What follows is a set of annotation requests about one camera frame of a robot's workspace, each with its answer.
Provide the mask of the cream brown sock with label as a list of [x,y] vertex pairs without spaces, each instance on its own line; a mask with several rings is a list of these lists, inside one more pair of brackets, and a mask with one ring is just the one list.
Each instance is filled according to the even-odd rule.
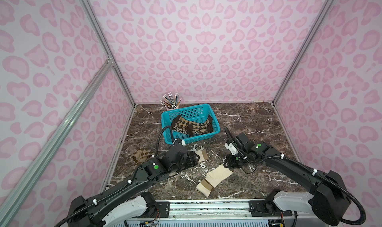
[[206,161],[206,160],[209,159],[208,154],[207,154],[207,151],[204,150],[204,149],[195,151],[195,154],[196,154],[197,156],[199,156],[198,163],[202,163],[202,162],[204,162],[204,161]]

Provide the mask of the dark brown argyle sock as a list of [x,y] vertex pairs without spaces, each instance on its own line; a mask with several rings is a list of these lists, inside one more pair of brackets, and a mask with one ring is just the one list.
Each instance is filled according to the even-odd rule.
[[178,115],[175,117],[175,119],[172,121],[171,123],[171,129],[173,131],[176,131],[176,132],[179,132],[179,133],[183,133],[183,134],[187,134],[187,131],[186,131],[186,126],[189,124],[189,122],[192,122],[192,121],[189,121],[189,120],[186,120],[185,118],[183,118],[181,115]]

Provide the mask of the teal plastic basket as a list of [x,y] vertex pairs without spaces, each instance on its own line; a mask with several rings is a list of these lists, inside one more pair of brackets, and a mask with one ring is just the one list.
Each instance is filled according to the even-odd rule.
[[176,138],[186,143],[212,138],[220,132],[219,122],[209,104],[200,104],[163,112],[162,127],[165,142],[173,143]]

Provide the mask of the cream brown striped sock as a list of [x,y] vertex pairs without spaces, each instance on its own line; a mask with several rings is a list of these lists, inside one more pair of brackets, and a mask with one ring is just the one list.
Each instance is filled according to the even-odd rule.
[[213,171],[207,173],[206,177],[196,186],[196,189],[208,197],[223,180],[230,177],[234,172],[220,165]]

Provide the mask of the light brown argyle sock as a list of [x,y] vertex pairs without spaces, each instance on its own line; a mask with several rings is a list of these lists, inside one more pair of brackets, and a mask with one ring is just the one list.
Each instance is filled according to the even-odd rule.
[[189,136],[203,135],[213,132],[213,118],[209,115],[208,119],[204,123],[189,122],[186,126],[186,131]]

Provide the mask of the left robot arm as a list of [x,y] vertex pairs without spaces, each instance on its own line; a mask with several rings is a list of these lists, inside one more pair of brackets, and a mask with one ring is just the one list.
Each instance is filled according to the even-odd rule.
[[184,140],[174,138],[172,134],[170,139],[168,150],[159,153],[160,138],[157,138],[154,154],[117,185],[87,199],[83,196],[75,198],[68,216],[56,226],[109,227],[122,219],[154,212],[156,202],[146,190],[197,166],[200,160],[196,152],[186,148]]

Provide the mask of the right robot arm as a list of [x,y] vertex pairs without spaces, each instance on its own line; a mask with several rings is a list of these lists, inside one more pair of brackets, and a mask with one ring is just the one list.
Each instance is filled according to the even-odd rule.
[[224,131],[228,138],[225,147],[230,151],[224,167],[235,169],[262,164],[282,173],[305,189],[303,193],[271,192],[265,204],[268,214],[276,209],[310,213],[330,226],[339,223],[359,226],[366,221],[365,208],[347,190],[338,173],[325,173],[308,167],[265,142],[251,141],[244,133],[233,136],[228,128]]

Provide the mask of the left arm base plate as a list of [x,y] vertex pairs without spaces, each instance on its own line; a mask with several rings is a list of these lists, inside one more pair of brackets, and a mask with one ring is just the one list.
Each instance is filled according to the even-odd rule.
[[159,215],[160,218],[169,218],[170,212],[170,202],[168,201],[159,201],[156,202],[154,206],[148,209],[148,217],[155,218]]

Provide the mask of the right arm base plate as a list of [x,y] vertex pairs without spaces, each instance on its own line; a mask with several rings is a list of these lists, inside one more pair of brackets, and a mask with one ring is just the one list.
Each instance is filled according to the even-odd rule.
[[275,204],[265,200],[249,201],[249,212],[252,217],[292,217],[292,211],[281,211]]

